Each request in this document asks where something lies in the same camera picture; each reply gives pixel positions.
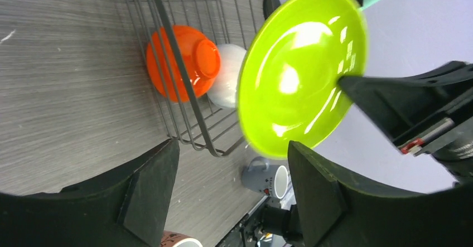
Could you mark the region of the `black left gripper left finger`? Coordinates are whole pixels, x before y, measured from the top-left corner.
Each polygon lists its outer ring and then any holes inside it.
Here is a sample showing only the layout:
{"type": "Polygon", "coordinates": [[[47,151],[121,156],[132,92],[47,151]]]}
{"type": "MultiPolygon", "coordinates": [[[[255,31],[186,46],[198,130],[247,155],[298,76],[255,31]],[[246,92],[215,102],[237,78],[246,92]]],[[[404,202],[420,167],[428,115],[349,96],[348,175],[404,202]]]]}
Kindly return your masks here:
{"type": "Polygon", "coordinates": [[[168,139],[58,193],[2,193],[1,245],[160,246],[179,158],[168,139]]]}

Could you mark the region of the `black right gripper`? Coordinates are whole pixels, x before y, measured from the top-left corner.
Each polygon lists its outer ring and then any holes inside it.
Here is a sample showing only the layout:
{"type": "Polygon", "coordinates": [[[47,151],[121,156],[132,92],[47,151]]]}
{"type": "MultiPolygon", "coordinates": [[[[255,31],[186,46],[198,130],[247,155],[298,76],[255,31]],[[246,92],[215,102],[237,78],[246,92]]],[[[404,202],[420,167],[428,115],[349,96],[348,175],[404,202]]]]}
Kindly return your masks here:
{"type": "Polygon", "coordinates": [[[472,64],[401,78],[343,76],[338,85],[403,154],[429,154],[472,182],[472,64]]]}

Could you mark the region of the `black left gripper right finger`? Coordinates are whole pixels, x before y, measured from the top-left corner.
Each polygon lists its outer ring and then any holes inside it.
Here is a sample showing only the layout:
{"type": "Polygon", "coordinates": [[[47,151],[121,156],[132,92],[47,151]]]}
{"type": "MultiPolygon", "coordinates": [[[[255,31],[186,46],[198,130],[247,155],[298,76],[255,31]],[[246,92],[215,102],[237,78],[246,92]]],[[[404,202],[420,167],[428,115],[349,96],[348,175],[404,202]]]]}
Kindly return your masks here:
{"type": "Polygon", "coordinates": [[[306,246],[471,246],[472,184],[423,194],[367,178],[300,142],[288,163],[306,246]]]}

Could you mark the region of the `pink floral mug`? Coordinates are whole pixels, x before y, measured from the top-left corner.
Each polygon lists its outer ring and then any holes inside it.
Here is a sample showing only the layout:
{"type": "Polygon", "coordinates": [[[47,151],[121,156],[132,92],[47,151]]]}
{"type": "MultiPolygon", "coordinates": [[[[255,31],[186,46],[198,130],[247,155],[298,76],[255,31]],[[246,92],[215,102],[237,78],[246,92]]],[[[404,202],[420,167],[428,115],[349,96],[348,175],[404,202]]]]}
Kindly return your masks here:
{"type": "Polygon", "coordinates": [[[161,247],[203,247],[202,243],[193,237],[172,231],[164,231],[161,247]]]}

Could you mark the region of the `lime green plate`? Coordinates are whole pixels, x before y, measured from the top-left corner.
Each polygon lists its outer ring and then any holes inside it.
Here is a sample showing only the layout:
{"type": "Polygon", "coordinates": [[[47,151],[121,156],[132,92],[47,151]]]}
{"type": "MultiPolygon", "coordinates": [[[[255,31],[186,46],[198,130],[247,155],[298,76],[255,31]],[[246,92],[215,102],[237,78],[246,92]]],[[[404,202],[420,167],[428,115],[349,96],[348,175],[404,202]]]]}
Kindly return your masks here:
{"type": "Polygon", "coordinates": [[[337,81],[362,76],[368,29],[360,9],[336,0],[284,2],[254,38],[239,75],[241,130],[259,154],[285,159],[290,141],[313,148],[351,107],[337,81]]]}

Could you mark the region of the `white bowl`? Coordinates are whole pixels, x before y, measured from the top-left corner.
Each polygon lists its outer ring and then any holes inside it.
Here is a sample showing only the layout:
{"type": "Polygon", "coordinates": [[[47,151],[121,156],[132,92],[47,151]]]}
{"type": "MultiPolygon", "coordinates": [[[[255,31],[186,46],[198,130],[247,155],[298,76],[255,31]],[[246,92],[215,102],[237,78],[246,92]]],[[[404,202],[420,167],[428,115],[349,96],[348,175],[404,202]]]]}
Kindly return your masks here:
{"type": "Polygon", "coordinates": [[[247,51],[232,43],[219,44],[217,48],[221,58],[220,71],[206,94],[216,106],[233,109],[236,106],[239,73],[247,51]]]}

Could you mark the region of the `grey mug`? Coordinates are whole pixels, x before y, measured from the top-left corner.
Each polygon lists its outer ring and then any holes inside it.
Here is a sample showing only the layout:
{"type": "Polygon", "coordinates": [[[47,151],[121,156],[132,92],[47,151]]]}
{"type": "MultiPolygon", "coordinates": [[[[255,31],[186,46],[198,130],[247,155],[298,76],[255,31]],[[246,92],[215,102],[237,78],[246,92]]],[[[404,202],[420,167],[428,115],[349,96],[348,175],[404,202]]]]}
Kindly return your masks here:
{"type": "Polygon", "coordinates": [[[268,158],[255,157],[243,169],[241,181],[251,191],[282,199],[289,184],[288,170],[284,165],[270,164],[268,158]]]}

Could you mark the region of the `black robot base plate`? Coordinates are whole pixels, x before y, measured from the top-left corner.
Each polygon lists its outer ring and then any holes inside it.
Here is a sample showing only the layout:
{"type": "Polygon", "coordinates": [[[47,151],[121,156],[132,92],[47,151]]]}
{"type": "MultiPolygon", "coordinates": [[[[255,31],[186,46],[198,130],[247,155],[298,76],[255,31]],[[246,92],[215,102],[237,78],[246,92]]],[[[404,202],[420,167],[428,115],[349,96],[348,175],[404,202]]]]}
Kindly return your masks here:
{"type": "Polygon", "coordinates": [[[217,246],[257,246],[267,234],[281,236],[289,246],[305,246],[297,205],[288,210],[266,197],[217,243],[217,246]]]}

